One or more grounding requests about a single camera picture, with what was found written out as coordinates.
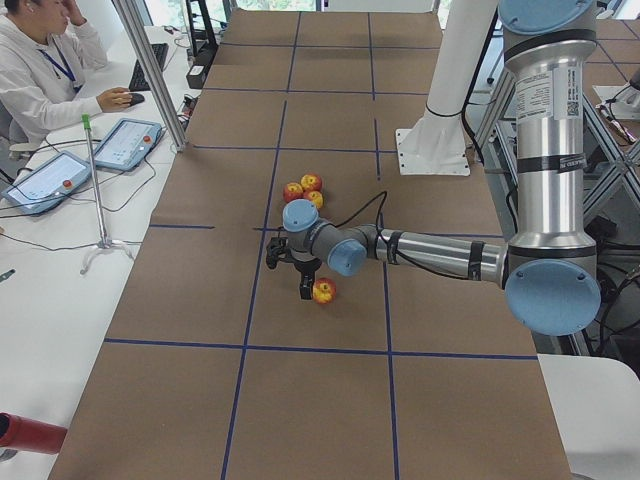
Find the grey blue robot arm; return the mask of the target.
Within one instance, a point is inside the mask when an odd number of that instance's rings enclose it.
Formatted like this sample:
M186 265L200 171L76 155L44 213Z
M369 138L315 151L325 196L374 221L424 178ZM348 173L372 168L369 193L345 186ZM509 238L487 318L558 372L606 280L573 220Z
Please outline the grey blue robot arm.
M383 228L339 228L308 200L283 211L284 247L295 266L356 274L366 259L409 264L506 294L532 331L564 336L596 317L596 244L583 227L582 67L596 46L592 1L456 1L425 110L396 131L404 175L463 175L461 119L484 41L503 26L504 64L515 79L517 231L502 247Z

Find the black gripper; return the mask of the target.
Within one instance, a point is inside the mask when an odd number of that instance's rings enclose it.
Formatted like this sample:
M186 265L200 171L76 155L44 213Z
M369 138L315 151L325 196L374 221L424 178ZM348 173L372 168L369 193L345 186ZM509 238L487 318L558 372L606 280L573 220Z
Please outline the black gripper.
M317 258L310 260L293 259L294 268L300 272L299 293L302 300L313 299L314 274L322 266Z

